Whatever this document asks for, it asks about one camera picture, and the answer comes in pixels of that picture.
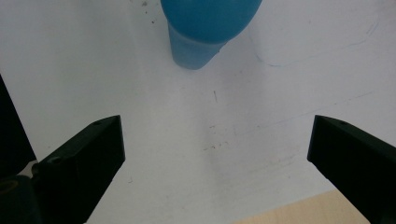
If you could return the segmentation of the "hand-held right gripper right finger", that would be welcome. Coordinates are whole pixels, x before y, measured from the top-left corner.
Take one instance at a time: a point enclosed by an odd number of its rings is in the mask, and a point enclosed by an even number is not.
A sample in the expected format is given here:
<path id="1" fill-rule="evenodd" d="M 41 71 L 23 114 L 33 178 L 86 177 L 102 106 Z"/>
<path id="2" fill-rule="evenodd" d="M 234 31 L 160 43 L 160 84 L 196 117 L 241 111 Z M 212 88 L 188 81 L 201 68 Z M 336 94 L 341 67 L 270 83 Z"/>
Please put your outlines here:
<path id="1" fill-rule="evenodd" d="M 316 115 L 307 159 L 371 224 L 396 224 L 396 147 Z"/>

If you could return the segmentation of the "white paper sheet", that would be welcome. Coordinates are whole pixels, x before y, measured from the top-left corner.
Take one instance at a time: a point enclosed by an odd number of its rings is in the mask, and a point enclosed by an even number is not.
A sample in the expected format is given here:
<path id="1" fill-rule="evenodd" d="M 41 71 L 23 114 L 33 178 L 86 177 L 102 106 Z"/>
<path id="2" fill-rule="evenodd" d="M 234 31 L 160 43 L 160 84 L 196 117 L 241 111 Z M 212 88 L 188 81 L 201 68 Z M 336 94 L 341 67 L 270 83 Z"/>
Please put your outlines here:
<path id="1" fill-rule="evenodd" d="M 199 70 L 159 0 L 0 0 L 0 75 L 39 159 L 120 116 L 89 224 L 231 224 L 331 188 L 306 158 L 317 115 L 396 146 L 396 0 L 262 0 Z"/>

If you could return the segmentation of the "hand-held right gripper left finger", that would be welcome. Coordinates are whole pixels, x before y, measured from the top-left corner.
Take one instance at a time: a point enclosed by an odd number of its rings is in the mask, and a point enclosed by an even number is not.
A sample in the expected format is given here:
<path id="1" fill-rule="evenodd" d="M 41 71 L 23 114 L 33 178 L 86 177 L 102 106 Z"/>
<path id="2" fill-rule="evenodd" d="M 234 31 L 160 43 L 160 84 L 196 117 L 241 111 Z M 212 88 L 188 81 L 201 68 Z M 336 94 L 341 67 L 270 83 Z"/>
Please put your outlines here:
<path id="1" fill-rule="evenodd" d="M 33 167 L 45 224 L 85 224 L 125 161 L 120 116 L 97 120 Z"/>

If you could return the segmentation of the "blue plastic cup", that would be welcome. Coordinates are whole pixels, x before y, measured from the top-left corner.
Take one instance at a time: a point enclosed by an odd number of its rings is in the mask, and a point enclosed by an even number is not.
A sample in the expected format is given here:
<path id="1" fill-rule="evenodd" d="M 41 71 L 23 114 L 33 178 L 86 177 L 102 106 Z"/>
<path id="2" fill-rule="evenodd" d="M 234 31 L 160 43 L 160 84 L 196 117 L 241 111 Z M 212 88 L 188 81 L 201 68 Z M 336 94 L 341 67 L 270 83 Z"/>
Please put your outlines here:
<path id="1" fill-rule="evenodd" d="M 251 22 L 262 0 L 161 0 L 174 62 L 197 70 Z"/>

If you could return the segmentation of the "light wooden table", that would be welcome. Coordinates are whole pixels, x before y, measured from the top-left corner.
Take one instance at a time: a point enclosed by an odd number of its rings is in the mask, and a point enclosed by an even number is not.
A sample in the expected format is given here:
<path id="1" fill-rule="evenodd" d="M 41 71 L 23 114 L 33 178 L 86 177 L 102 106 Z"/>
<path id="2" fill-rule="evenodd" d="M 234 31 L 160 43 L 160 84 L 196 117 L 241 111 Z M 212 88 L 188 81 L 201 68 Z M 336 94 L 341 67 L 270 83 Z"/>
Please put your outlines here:
<path id="1" fill-rule="evenodd" d="M 337 189 L 290 203 L 234 224 L 370 224 Z"/>

